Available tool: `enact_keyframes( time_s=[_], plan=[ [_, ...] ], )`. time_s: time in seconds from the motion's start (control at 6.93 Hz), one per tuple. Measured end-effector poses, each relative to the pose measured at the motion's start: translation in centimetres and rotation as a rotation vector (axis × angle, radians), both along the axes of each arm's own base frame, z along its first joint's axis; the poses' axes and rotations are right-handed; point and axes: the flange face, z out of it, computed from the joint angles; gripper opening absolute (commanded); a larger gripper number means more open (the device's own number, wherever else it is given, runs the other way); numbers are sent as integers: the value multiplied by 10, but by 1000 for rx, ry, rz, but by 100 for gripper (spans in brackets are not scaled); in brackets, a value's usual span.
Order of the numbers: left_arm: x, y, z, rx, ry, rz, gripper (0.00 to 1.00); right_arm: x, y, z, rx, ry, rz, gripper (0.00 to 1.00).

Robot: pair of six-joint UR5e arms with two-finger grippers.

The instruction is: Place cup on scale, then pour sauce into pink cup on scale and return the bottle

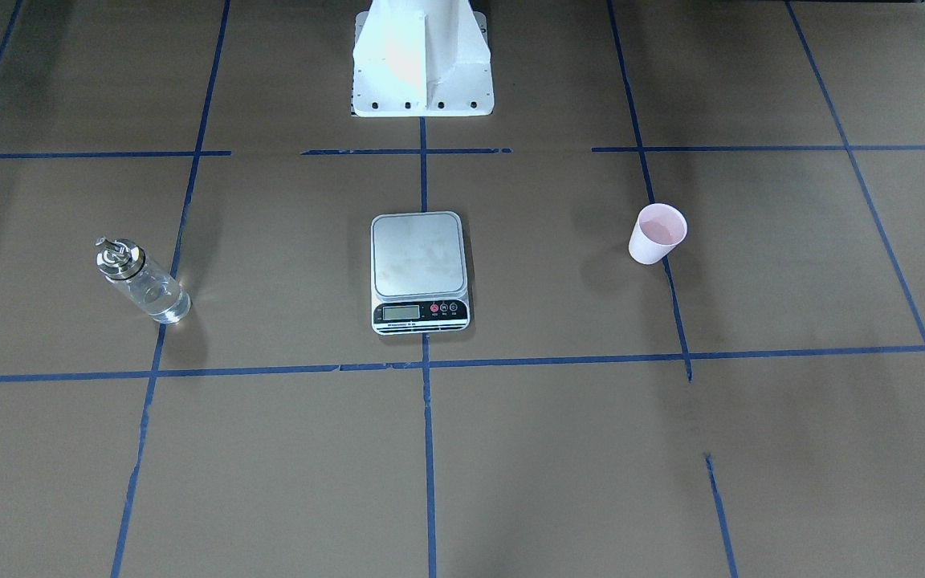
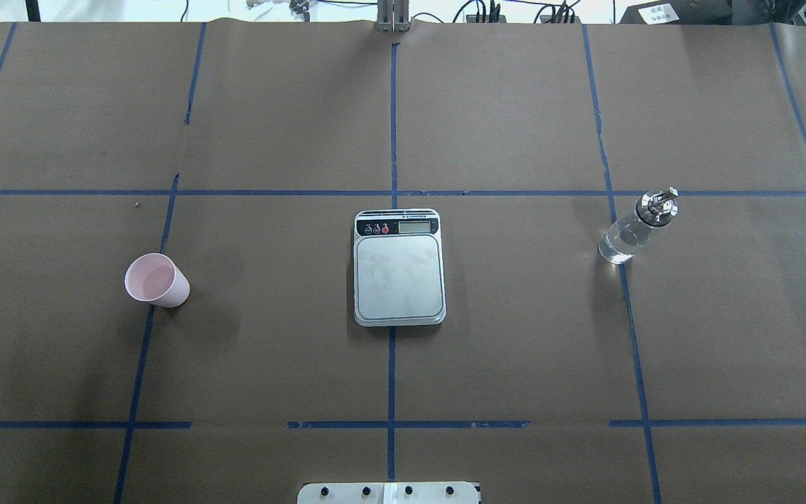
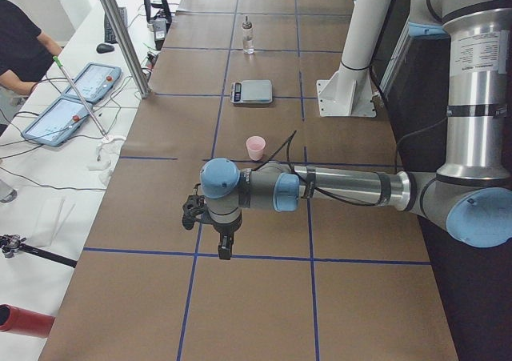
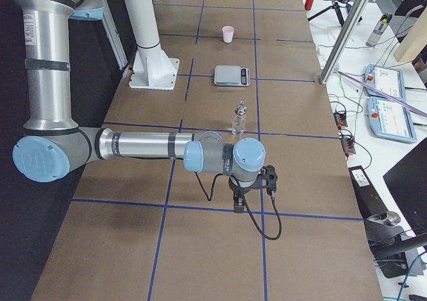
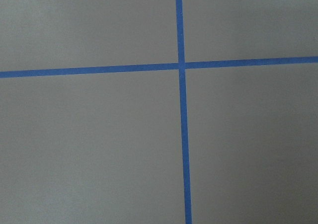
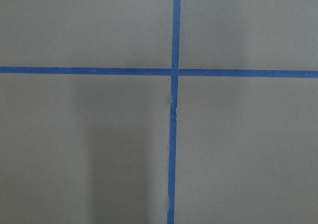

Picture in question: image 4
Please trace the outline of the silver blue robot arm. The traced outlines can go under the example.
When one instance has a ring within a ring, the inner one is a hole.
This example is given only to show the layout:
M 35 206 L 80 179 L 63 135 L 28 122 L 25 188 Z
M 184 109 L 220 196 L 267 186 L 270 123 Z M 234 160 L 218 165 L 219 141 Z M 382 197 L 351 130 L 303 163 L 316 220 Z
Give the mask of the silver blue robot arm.
M 267 185 L 266 150 L 245 138 L 225 143 L 215 132 L 120 132 L 81 127 L 71 115 L 70 19 L 100 20 L 103 0 L 14 0 L 23 12 L 30 117 L 13 148 L 13 162 L 28 179 L 53 182 L 95 160 L 180 160 L 197 174 L 227 176 L 234 210 L 246 194 Z

